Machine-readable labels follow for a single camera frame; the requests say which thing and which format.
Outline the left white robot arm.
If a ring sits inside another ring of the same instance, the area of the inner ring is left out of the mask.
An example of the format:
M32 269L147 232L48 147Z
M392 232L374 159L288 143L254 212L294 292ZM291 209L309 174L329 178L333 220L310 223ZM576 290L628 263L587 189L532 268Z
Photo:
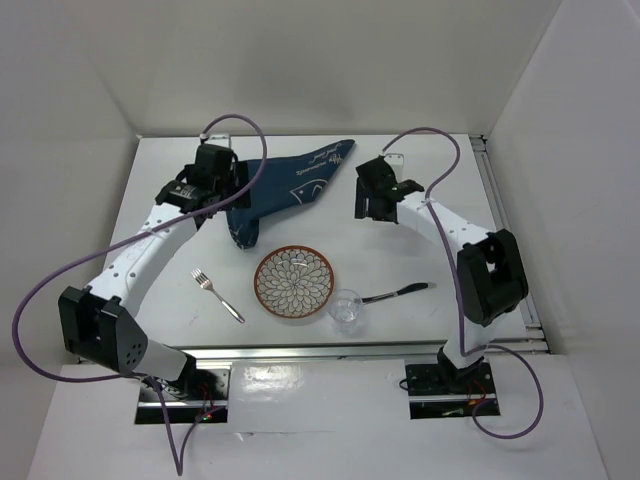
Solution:
M176 399L199 398L216 382L193 356L151 340L137 323L144 297L178 250L210 218L206 207L236 194L248 167L227 147L203 143L155 198L142 239L124 248L83 289L68 287L58 300L67 351L120 375L145 374Z

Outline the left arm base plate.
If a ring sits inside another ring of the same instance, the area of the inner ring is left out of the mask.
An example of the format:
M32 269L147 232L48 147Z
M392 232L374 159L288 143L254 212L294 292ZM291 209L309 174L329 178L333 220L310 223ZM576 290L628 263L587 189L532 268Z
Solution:
M167 407L172 425L191 424L198 416L204 424L223 424L228 421L228 395L231 380L229 362L208 364L208 371L215 381L200 382L193 393L183 393L166 382L158 380L159 395L144 380L140 385L134 423L136 425L160 425L164 423L160 398Z

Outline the floral ceramic plate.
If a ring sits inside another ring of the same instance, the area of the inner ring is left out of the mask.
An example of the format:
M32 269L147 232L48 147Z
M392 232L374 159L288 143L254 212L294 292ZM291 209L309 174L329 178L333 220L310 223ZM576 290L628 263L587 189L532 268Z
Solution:
M266 255L256 268L254 294L269 313L301 319L324 308L335 287L335 274L324 255L291 245Z

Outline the silver fork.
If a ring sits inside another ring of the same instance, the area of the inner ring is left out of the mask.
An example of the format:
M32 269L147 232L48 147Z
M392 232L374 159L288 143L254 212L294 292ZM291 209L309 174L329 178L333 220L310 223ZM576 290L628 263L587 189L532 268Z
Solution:
M212 281L209 277L202 272L200 269L195 269L191 272L192 277L198 283L199 287L203 290L209 291L212 293L220 304L225 308L225 310L240 324L244 324L246 322L245 318L240 314L240 312L235 309L223 296L221 296L217 290L214 288Z

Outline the blue fish placemat cloth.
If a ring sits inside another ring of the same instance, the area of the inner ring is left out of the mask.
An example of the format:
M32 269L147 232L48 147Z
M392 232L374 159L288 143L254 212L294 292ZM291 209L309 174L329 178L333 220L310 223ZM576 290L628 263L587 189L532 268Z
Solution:
M249 191L250 206L226 212L236 246L245 250L256 245L261 218L319 198L355 145L353 139L342 139L305 154L269 158Z

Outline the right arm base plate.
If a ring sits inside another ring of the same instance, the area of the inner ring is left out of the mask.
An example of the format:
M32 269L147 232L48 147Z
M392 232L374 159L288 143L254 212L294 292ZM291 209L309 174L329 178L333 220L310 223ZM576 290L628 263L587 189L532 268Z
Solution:
M488 362L469 376L448 382L437 364L409 364L398 382L408 395L412 420L499 416L500 407L493 374Z

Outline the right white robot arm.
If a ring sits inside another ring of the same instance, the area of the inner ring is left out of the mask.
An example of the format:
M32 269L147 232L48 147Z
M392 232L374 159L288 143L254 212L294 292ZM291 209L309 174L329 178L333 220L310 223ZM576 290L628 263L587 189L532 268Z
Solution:
M515 236L479 227L426 195L413 180L399 182L384 157L356 168L355 217L391 222L439 242L452 269L458 309L454 333L437 354L436 379L448 392L471 382L501 318L528 296Z

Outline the clear drinking glass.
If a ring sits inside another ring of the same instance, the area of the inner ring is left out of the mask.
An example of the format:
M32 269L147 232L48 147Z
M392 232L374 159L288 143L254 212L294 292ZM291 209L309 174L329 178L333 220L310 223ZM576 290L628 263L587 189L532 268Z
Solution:
M344 334L354 333L358 328L362 306L362 298L353 290L336 290L328 303L328 314L334 328Z

